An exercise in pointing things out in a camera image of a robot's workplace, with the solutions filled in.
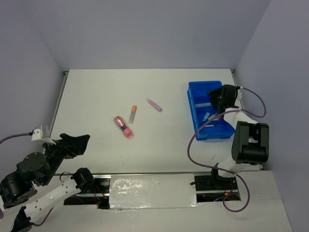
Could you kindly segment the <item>small blue highlighter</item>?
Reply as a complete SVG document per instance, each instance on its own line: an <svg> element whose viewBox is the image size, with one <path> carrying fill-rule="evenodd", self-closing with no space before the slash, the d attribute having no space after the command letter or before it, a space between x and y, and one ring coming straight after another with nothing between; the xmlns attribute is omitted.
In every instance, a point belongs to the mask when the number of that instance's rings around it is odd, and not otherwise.
<svg viewBox="0 0 309 232"><path fill-rule="evenodd" d="M210 112L207 112L203 117L203 121L208 121L209 116L210 116Z"/></svg>

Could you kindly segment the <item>pink capped crayon tube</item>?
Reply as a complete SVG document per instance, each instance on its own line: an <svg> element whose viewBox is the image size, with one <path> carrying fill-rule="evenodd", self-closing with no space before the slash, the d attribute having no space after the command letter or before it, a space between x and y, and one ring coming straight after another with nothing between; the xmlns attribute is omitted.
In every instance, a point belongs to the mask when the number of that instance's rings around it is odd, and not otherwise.
<svg viewBox="0 0 309 232"><path fill-rule="evenodd" d="M120 116L115 117L114 122L126 138L129 139L133 136L132 130L126 125L126 123Z"/></svg>

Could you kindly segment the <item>orange capped clear marker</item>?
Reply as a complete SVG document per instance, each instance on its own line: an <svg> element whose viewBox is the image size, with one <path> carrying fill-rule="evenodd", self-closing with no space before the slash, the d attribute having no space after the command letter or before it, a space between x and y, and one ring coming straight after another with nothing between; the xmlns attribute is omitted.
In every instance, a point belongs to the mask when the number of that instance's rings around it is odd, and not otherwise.
<svg viewBox="0 0 309 232"><path fill-rule="evenodd" d="M134 119L135 119L135 115L136 115L136 111L137 111L137 106L133 105L132 109L131 109L130 116L129 116L129 120L128 120L129 124L133 124Z"/></svg>

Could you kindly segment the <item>light blue clear marker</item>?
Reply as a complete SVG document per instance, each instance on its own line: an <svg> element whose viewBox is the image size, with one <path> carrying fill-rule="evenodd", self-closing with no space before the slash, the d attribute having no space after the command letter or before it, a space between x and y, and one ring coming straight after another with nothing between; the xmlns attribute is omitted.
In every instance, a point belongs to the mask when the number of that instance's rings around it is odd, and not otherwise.
<svg viewBox="0 0 309 232"><path fill-rule="evenodd" d="M196 108L211 107L211 106L212 104L210 102L195 104Z"/></svg>

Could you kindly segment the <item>grey thin pen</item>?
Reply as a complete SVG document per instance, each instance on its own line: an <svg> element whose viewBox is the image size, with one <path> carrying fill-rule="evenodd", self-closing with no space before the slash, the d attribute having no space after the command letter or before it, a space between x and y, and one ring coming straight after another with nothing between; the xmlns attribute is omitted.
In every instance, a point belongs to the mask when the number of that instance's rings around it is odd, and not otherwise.
<svg viewBox="0 0 309 232"><path fill-rule="evenodd" d="M221 126L224 126L224 125L222 125L222 124L214 124L214 125L205 125L205 126L203 126L204 128L208 128L208 127L221 127Z"/></svg>

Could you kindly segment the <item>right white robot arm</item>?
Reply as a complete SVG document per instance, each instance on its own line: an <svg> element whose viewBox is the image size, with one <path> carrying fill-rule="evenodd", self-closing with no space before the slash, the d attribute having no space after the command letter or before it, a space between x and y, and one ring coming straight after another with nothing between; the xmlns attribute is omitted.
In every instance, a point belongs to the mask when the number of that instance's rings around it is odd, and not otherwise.
<svg viewBox="0 0 309 232"><path fill-rule="evenodd" d="M254 94L262 103L264 113L258 116L244 109L239 109L235 102L240 99L241 91ZM230 184L233 178L249 167L266 163L269 158L269 125L259 123L248 115L263 118L266 115L266 105L254 91L240 86L223 85L207 92L211 105L218 110L220 118L235 129L231 146L231 155L211 169L210 184L215 189L221 189Z"/></svg>

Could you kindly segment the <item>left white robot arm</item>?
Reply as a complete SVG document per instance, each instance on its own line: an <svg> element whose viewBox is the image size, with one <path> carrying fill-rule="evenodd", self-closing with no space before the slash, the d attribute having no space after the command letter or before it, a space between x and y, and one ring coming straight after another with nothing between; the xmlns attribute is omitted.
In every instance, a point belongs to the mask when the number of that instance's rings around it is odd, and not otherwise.
<svg viewBox="0 0 309 232"><path fill-rule="evenodd" d="M65 159L73 159L86 151L90 135L72 137L65 133L59 140L43 136L40 129L27 133L33 142L41 142L44 152L28 154L0 182L0 230L28 232L40 226L41 217L48 217L53 208L78 193L91 192L94 177L88 168L79 168L57 188L39 199L28 202L37 194L36 187L47 186Z"/></svg>

